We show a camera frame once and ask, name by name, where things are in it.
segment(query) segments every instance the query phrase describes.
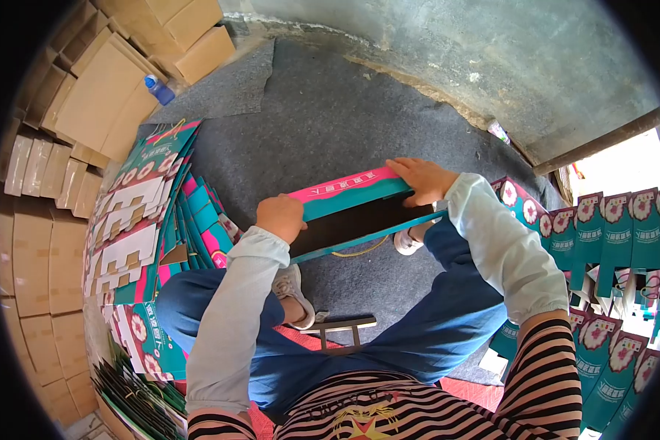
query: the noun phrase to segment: yellow string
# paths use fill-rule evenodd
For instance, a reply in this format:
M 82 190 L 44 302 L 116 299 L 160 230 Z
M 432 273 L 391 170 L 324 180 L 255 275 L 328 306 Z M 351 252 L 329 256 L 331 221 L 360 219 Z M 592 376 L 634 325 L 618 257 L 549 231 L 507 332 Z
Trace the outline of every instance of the yellow string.
M 388 235 L 385 236 L 380 242 L 378 242 L 378 244 L 375 244 L 372 247 L 370 247 L 369 249 L 365 249 L 364 251 L 352 252 L 352 253 L 333 252 L 332 254 L 335 255 L 335 256 L 338 256 L 338 257 L 356 257 L 356 256 L 359 256 L 363 253 L 367 253 L 369 251 L 374 251 L 376 248 L 378 248 L 379 246 L 384 244 L 384 242 L 386 241 L 387 238 L 388 238 Z
M 185 123 L 186 123 L 186 119 L 185 119 L 185 118 L 179 120 L 179 123 L 176 124 L 176 125 L 174 125 L 173 127 L 171 127 L 171 129 L 170 129 L 169 131 L 167 131 L 166 133 L 164 133 L 163 135 L 161 135 L 161 136 L 160 136 L 160 137 L 154 142 L 154 145 L 157 145 L 157 143 L 158 143 L 161 139 L 164 139 L 166 136 L 168 136 L 168 135 L 170 135 L 171 133 L 173 133 L 174 130 L 176 130 L 176 133 L 174 133 L 174 139 L 176 139 L 176 136 L 178 135 L 179 131 L 181 131 L 181 128 L 184 126 Z

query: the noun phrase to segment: red rug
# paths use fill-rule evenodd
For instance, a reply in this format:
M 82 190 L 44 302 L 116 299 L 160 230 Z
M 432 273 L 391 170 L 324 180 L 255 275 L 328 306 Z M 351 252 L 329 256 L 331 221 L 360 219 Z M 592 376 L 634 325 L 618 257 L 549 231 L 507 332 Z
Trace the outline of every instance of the red rug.
M 298 331 L 287 327 L 277 327 L 276 330 L 291 341 L 295 341 L 309 350 L 320 349 L 320 339 L 318 338 L 311 337 L 307 334 L 301 334 Z M 341 346 L 328 341 L 328 347 L 338 348 Z M 496 406 L 501 402 L 504 392 L 503 387 L 501 386 L 473 384 L 471 382 L 449 379 L 447 377 L 440 379 L 440 385 L 445 391 L 453 396 L 469 400 L 470 402 L 474 402 L 477 405 L 483 406 L 492 411 L 496 410 Z M 185 381 L 176 382 L 176 388 L 184 394 L 186 393 L 185 386 Z M 249 411 L 249 415 L 252 418 L 252 425 L 254 431 L 257 433 L 257 439 L 272 440 L 272 422 L 259 411 L 254 402 L 252 402 L 252 408 Z

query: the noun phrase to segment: concrete wall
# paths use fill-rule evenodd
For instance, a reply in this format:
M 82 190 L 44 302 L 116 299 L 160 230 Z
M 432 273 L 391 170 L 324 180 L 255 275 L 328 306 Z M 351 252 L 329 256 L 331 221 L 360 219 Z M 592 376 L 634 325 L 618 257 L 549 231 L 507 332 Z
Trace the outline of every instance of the concrete wall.
M 475 125 L 496 117 L 537 163 L 658 106 L 623 36 L 591 0 L 220 5 L 238 34 L 304 40 L 417 77 L 481 116 Z

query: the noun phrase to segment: blue water bottle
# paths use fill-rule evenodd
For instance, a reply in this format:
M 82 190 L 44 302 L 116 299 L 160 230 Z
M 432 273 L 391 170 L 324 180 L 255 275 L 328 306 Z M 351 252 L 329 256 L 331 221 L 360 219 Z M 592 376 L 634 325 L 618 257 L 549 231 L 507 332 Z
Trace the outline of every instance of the blue water bottle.
M 171 100 L 176 97 L 176 95 L 174 95 L 174 92 L 154 75 L 145 76 L 144 84 L 147 86 L 147 89 L 149 89 L 149 93 L 154 95 L 154 97 L 163 106 L 171 102 Z

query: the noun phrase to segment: bottle cap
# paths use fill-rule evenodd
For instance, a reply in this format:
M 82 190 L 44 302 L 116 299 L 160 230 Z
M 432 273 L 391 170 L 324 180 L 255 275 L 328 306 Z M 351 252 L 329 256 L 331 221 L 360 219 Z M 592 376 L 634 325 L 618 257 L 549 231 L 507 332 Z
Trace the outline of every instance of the bottle cap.
M 156 76 L 154 75 L 147 75 L 144 77 L 144 84 L 147 86 L 148 89 L 151 89 L 156 85 Z

